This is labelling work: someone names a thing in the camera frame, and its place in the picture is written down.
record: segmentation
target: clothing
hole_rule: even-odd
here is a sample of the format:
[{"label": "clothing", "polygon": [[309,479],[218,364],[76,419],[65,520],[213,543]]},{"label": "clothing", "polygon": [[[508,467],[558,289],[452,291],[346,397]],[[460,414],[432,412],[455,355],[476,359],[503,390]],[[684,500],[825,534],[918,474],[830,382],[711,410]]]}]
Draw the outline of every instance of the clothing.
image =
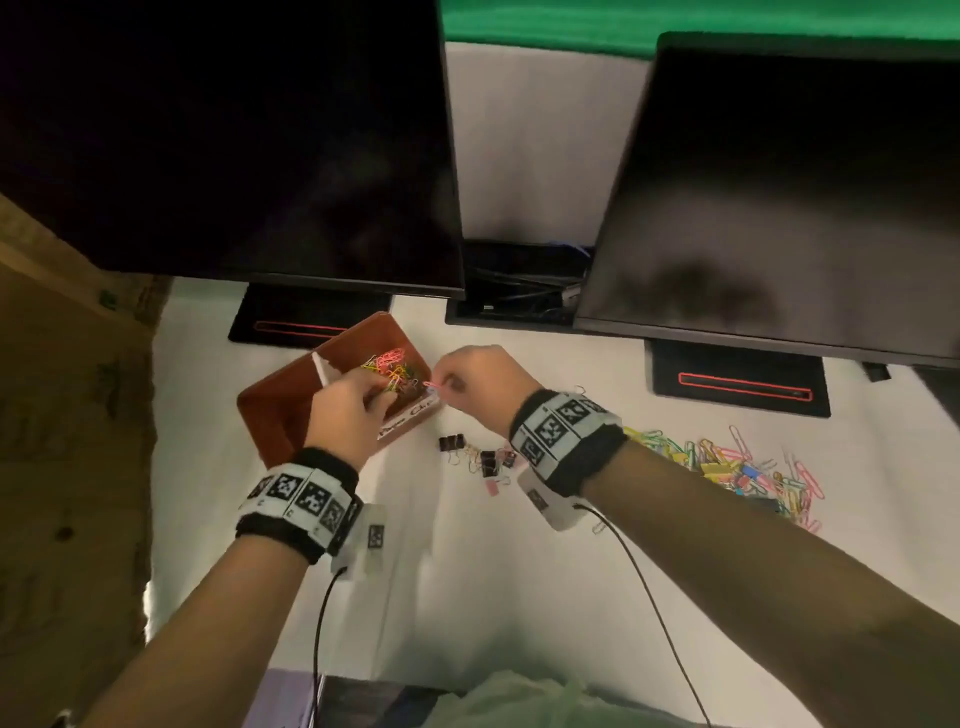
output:
[{"label": "clothing", "polygon": [[686,720],[642,706],[612,705],[575,683],[497,672],[463,697],[446,694],[422,728],[689,728]]}]

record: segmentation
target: person's left hand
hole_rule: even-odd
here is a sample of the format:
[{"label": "person's left hand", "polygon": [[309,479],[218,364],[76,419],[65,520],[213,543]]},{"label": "person's left hand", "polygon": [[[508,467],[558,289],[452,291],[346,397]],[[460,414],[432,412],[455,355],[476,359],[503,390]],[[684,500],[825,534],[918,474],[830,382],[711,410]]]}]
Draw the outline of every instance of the person's left hand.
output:
[{"label": "person's left hand", "polygon": [[[382,391],[385,376],[367,369],[347,372],[313,396],[306,448],[325,449],[345,463],[363,468],[376,450],[376,436],[387,409],[396,400],[395,392]],[[364,399],[379,392],[367,406]]]}]

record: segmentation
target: person's left arm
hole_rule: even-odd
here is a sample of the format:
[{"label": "person's left arm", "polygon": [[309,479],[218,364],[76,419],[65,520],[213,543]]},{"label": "person's left arm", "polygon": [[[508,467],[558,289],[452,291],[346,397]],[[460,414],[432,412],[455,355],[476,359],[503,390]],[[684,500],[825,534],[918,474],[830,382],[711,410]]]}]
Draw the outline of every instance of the person's left arm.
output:
[{"label": "person's left arm", "polygon": [[[359,472],[393,393],[354,370],[313,400],[306,446]],[[307,557],[274,538],[240,535],[100,697],[82,728],[237,728],[243,723],[306,574]]]}]

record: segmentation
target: computer monitor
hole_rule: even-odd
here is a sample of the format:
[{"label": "computer monitor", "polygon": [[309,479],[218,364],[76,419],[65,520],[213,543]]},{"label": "computer monitor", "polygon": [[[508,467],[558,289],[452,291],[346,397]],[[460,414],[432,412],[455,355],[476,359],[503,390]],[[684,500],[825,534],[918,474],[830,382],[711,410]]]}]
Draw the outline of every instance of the computer monitor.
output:
[{"label": "computer monitor", "polygon": [[957,49],[663,36],[575,326],[960,367]]},{"label": "computer monitor", "polygon": [[10,4],[0,192],[111,270],[461,296],[438,8]]}]

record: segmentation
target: monitor stand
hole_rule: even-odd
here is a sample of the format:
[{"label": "monitor stand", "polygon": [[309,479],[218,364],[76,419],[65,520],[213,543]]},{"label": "monitor stand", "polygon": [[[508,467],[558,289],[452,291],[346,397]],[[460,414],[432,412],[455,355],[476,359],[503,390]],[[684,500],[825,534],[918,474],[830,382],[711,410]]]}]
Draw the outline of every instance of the monitor stand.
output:
[{"label": "monitor stand", "polygon": [[648,339],[653,391],[666,397],[829,417],[819,356]]},{"label": "monitor stand", "polygon": [[228,339],[238,344],[315,349],[377,311],[389,311],[390,300],[389,293],[251,283]]}]

